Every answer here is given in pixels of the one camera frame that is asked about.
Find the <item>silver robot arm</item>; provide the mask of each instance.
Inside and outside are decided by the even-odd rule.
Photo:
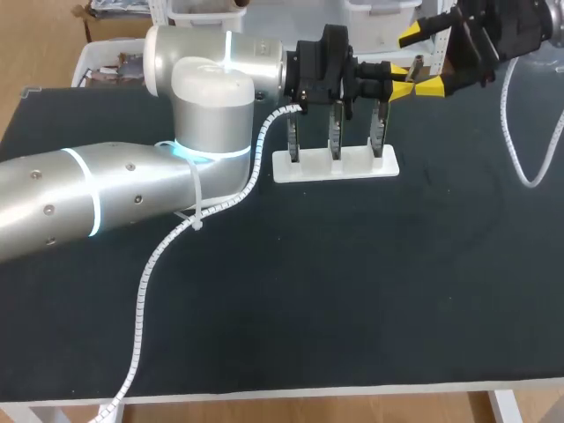
[[[261,100],[278,97],[282,48],[273,41],[266,54],[235,35],[227,63],[226,37],[166,27],[148,33],[145,68],[154,72],[146,82],[173,103],[172,145],[103,143],[1,163],[0,262],[194,206],[188,160],[203,206],[239,193],[249,178],[256,87]]]

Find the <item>white table edge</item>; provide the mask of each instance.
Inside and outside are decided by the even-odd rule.
[[[227,394],[189,394],[189,395],[163,395],[156,397],[126,397],[124,404],[160,404],[183,403],[195,401],[226,401],[242,399],[273,399],[296,397],[349,397],[368,395],[393,395],[393,394],[426,394],[449,393],[491,390],[527,390],[564,386],[564,377],[551,379],[531,379],[523,381],[490,381],[490,382],[451,382],[424,385],[383,385],[367,387],[342,387],[342,388],[313,388],[300,390],[257,390],[246,392],[233,392]],[[26,407],[62,407],[72,405],[99,405],[107,404],[111,398],[89,399],[54,399],[46,401],[23,401],[15,403],[2,403],[3,405],[21,404]]]

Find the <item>cardboard box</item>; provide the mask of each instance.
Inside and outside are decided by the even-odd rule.
[[[144,38],[152,26],[150,16],[140,18],[138,15],[131,15],[97,19],[90,10],[90,4],[86,7],[76,5],[71,12],[84,21],[88,42],[113,40],[115,38]]]

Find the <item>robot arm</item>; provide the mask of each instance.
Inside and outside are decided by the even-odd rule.
[[[563,15],[555,0],[460,0],[420,19],[400,44],[452,27],[455,73],[417,84],[417,94],[485,85],[500,63],[545,40],[560,45]],[[238,33],[154,27],[144,60],[147,89],[173,104],[173,147],[105,143],[1,163],[0,262],[192,207],[187,160],[197,166],[204,205],[237,195],[249,178],[255,101],[274,105],[285,95],[304,113],[308,104],[339,103],[350,119],[364,97],[380,101],[385,119],[388,103],[413,87],[392,63],[358,63],[343,26],[326,26],[321,40],[299,41],[295,51]]]
[[[460,0],[449,12],[416,21],[400,47],[451,28],[447,58],[453,73],[417,84],[417,95],[446,97],[466,86],[495,81],[501,63],[538,50],[543,41],[562,47],[564,6],[556,0]]]

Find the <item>black table surface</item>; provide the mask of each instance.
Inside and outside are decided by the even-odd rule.
[[[510,93],[528,174],[563,106],[562,76],[543,75],[518,73]],[[401,174],[391,179],[278,185],[270,156],[286,126],[276,122],[254,192],[156,266],[130,395],[564,376],[564,148],[540,188],[522,188],[500,89],[394,104],[388,141]],[[357,111],[347,143],[367,135],[369,104]],[[314,111],[304,143],[326,139],[326,123]],[[0,159],[173,136],[167,101],[143,89],[44,90],[20,102]],[[141,271],[178,223],[165,216],[0,264],[0,402],[116,393]]]

